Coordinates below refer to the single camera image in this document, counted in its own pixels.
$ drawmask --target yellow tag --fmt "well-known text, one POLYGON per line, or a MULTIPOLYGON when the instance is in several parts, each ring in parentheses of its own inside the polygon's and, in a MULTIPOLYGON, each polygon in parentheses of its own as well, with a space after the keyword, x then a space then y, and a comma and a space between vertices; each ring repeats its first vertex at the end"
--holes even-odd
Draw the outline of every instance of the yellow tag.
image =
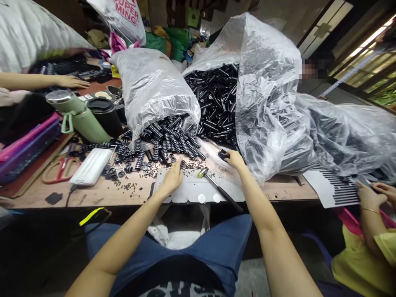
POLYGON ((92 218, 92 216, 94 214, 96 214, 98 211, 100 211, 101 209, 104 209, 104 207, 99 207, 99 208, 95 209, 94 211, 92 211, 89 215, 87 215, 87 217, 80 222, 80 226, 82 226, 86 222, 88 222, 90 220, 90 218, 92 218))
POLYGON ((111 65, 111 74, 113 75, 113 78, 121 78, 118 69, 114 65, 111 65))

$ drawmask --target green water bottle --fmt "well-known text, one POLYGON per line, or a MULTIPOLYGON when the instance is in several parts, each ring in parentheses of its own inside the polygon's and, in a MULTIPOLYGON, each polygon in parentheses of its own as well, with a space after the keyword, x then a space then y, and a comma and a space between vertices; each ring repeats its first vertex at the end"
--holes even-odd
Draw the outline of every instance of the green water bottle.
POLYGON ((111 137, 104 131, 98 120, 85 104, 71 91, 57 90, 48 93, 45 99, 63 115, 62 133, 74 133, 76 129, 92 143, 110 141, 111 137))

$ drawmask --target black handle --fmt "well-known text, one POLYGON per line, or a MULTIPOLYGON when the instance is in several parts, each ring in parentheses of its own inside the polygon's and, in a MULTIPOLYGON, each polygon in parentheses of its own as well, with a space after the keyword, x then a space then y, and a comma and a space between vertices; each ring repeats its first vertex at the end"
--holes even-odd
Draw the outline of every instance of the black handle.
POLYGON ((226 198, 227 201, 230 202, 236 208, 236 210, 238 212, 243 212, 242 207, 239 206, 239 204, 237 202, 235 202, 235 200, 233 198, 231 198, 231 196, 225 190, 223 190, 222 187, 218 187, 217 189, 224 196, 224 198, 226 198))

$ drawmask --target yellow shirt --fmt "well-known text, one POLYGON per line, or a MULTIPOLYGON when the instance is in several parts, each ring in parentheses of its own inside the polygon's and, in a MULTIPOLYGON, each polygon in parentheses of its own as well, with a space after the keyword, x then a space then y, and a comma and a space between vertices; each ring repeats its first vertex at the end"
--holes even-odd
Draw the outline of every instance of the yellow shirt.
POLYGON ((332 261, 335 279, 365 297, 396 296, 396 229, 388 231, 374 237, 385 261, 374 258, 364 239, 343 225, 346 248, 332 261))

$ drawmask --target metal hammer head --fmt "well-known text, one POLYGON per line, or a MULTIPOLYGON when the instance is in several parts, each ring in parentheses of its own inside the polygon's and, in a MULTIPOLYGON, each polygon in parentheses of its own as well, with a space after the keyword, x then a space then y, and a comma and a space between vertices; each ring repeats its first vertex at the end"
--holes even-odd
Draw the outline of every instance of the metal hammer head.
POLYGON ((201 171, 198 172, 198 177, 199 178, 203 177, 205 175, 205 173, 207 173, 208 170, 209 170, 208 167, 205 167, 205 168, 201 169, 201 171))

